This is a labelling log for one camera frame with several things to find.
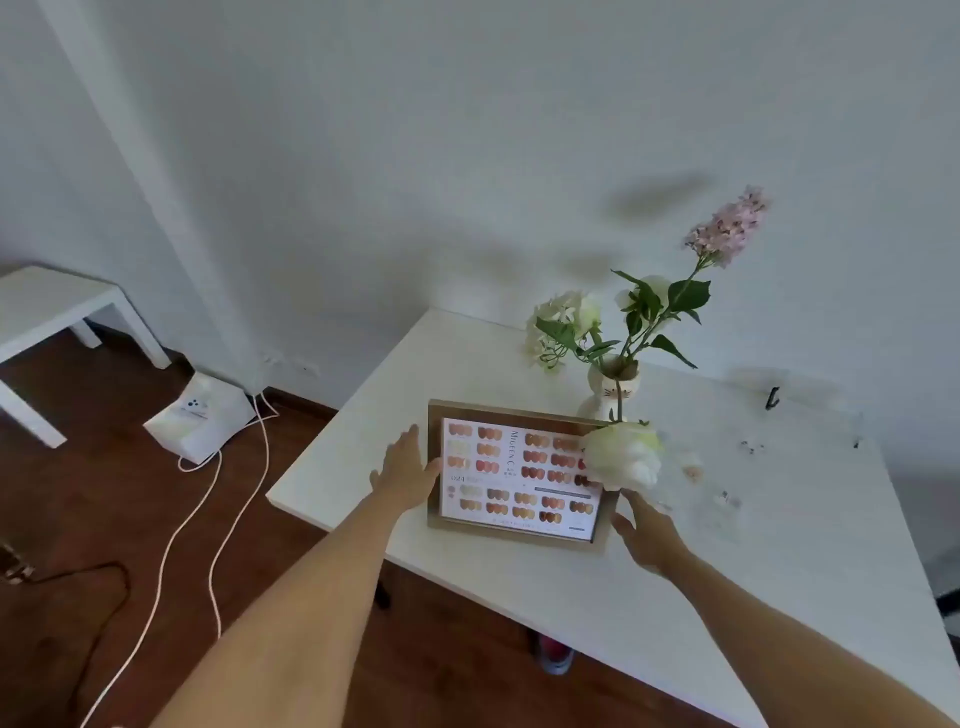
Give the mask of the person's left hand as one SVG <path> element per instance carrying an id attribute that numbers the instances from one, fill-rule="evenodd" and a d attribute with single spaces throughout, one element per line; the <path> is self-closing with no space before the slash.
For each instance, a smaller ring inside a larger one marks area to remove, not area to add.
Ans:
<path id="1" fill-rule="evenodd" d="M 419 426 L 411 424 L 387 446 L 381 467 L 369 475 L 374 499 L 396 517 L 419 507 L 433 490 L 419 487 L 419 474 L 431 460 L 424 460 L 419 436 Z"/>

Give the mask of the person's right hand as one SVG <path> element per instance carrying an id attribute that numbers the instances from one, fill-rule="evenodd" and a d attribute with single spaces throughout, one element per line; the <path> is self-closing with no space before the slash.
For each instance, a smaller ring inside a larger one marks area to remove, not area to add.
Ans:
<path id="1" fill-rule="evenodd" d="M 621 489 L 620 497 L 630 507 L 626 516 L 637 530 L 636 545 L 626 546 L 632 560 L 652 574 L 674 580 L 691 553 L 682 540 L 672 518 L 651 506 L 635 490 Z"/>

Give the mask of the framed nail colour chart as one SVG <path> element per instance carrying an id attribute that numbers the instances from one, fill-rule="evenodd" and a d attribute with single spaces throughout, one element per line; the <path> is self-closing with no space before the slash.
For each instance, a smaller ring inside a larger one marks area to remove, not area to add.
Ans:
<path id="1" fill-rule="evenodd" d="M 583 439 L 593 419 L 433 398 L 428 459 L 441 472 L 429 528 L 570 552 L 602 553 L 618 494 L 589 476 Z"/>

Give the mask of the person's right forearm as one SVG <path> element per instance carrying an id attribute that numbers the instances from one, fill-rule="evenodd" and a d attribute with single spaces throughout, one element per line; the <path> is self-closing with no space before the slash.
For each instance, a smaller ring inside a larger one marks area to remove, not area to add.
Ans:
<path id="1" fill-rule="evenodd" d="M 960 728 L 901 682 L 687 549 L 655 569 L 686 597 L 768 728 Z"/>

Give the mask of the person's left forearm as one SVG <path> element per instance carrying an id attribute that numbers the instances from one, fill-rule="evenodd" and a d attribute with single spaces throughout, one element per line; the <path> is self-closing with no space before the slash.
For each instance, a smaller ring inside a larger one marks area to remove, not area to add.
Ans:
<path id="1" fill-rule="evenodd" d="M 341 728 L 388 542 L 428 493 L 363 498 L 230 626 L 150 728 Z"/>

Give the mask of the white rose flower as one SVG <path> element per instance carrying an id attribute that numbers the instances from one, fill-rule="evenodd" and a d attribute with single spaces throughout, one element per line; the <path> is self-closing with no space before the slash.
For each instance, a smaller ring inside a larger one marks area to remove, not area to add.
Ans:
<path id="1" fill-rule="evenodd" d="M 580 438 L 588 480 L 604 489 L 655 489 L 663 466 L 659 433 L 639 422 L 610 423 Z"/>

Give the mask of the clear acrylic box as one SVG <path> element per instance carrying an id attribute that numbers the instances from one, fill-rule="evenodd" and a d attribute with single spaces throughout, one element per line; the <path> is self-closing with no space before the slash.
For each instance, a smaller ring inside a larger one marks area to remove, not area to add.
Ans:
<path id="1" fill-rule="evenodd" d="M 703 528 L 736 531 L 741 525 L 742 500 L 735 493 L 720 488 L 702 492 L 698 519 Z"/>

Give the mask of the white cat-face vase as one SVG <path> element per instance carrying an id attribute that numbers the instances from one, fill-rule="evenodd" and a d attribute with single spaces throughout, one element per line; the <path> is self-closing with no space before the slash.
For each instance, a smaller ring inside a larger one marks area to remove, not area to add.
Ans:
<path id="1" fill-rule="evenodd" d="M 636 359 L 606 355 L 590 364 L 587 383 L 591 395 L 580 405 L 577 416 L 603 422 L 635 421 L 641 370 Z"/>

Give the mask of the red shoe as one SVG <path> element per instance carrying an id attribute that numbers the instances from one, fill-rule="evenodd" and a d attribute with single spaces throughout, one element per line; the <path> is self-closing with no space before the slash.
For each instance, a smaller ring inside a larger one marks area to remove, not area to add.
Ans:
<path id="1" fill-rule="evenodd" d="M 568 645 L 541 633 L 534 633 L 533 652 L 538 665 L 553 676 L 567 674 L 576 656 L 576 651 Z"/>

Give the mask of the white hydrangea flower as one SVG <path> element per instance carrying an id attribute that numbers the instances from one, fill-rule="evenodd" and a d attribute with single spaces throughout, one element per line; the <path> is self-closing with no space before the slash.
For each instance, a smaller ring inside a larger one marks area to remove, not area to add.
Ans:
<path id="1" fill-rule="evenodd" d="M 594 364 L 601 338 L 601 306 L 594 296 L 579 290 L 552 297 L 534 308 L 526 323 L 525 348 L 546 372 L 560 368 L 566 355 Z"/>

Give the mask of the white box device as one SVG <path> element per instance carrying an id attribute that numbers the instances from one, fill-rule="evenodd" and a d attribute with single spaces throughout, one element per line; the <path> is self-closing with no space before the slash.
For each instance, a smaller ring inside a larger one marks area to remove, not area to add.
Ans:
<path id="1" fill-rule="evenodd" d="M 256 418 L 242 388 L 197 371 L 179 397 L 143 427 L 164 450 L 202 465 Z"/>

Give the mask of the small white flower bloom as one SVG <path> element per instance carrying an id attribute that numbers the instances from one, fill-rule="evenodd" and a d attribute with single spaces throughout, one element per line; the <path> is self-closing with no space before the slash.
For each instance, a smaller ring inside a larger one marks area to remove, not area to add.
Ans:
<path id="1" fill-rule="evenodd" d="M 668 290 L 671 285 L 671 281 L 664 276 L 651 274 L 644 276 L 642 282 L 648 285 L 656 297 L 659 299 L 659 312 L 663 312 L 668 304 Z M 632 285 L 629 289 L 623 289 L 618 292 L 614 298 L 615 303 L 619 310 L 626 311 L 628 307 L 634 302 L 631 298 L 632 294 L 639 295 L 640 289 L 637 285 Z"/>

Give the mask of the pink lilac flower stem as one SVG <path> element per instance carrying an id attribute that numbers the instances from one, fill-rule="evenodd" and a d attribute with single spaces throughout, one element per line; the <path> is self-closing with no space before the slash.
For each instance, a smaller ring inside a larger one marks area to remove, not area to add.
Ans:
<path id="1" fill-rule="evenodd" d="M 691 272 L 684 278 L 671 281 L 669 303 L 660 312 L 660 300 L 640 277 L 621 270 L 613 270 L 619 279 L 639 289 L 631 294 L 633 303 L 626 311 L 627 337 L 615 356 L 638 359 L 640 352 L 654 348 L 665 351 L 690 369 L 695 365 L 686 358 L 664 333 L 665 328 L 684 317 L 701 324 L 700 311 L 712 297 L 712 283 L 700 279 L 711 269 L 725 269 L 744 252 L 770 208 L 770 201 L 762 188 L 748 186 L 733 201 L 719 207 L 712 216 L 690 228 L 682 245 L 695 258 Z"/>

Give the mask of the white side table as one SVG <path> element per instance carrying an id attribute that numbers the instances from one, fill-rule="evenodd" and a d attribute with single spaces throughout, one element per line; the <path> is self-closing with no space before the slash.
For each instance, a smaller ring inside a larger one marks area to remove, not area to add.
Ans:
<path id="1" fill-rule="evenodd" d="M 125 322 L 128 334 L 155 368 L 172 365 L 118 285 L 41 266 L 0 276 L 0 364 L 62 331 L 72 332 L 88 349 L 100 347 L 102 341 L 88 319 L 107 308 Z"/>

